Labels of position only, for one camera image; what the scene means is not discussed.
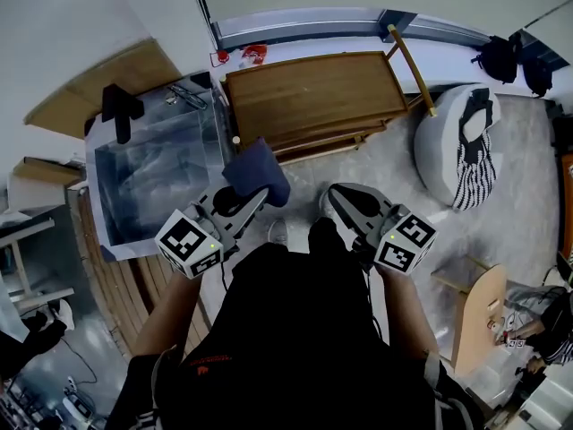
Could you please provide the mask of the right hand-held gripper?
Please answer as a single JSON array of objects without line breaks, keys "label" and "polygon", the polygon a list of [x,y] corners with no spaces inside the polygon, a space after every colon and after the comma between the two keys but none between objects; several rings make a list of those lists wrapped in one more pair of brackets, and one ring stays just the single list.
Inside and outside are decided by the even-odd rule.
[{"label": "right hand-held gripper", "polygon": [[380,191],[356,183],[336,183],[329,202],[358,237],[352,245],[366,271],[376,264],[409,275],[432,248],[438,231],[424,216],[393,204]]}]

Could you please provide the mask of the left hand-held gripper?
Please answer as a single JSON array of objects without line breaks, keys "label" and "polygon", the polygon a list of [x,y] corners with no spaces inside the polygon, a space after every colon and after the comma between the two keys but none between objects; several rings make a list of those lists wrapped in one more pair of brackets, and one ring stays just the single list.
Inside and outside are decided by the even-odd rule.
[{"label": "left hand-held gripper", "polygon": [[231,185],[210,185],[197,204],[170,215],[155,243],[170,264],[193,280],[228,258],[268,194],[268,188],[260,188],[240,196]]}]

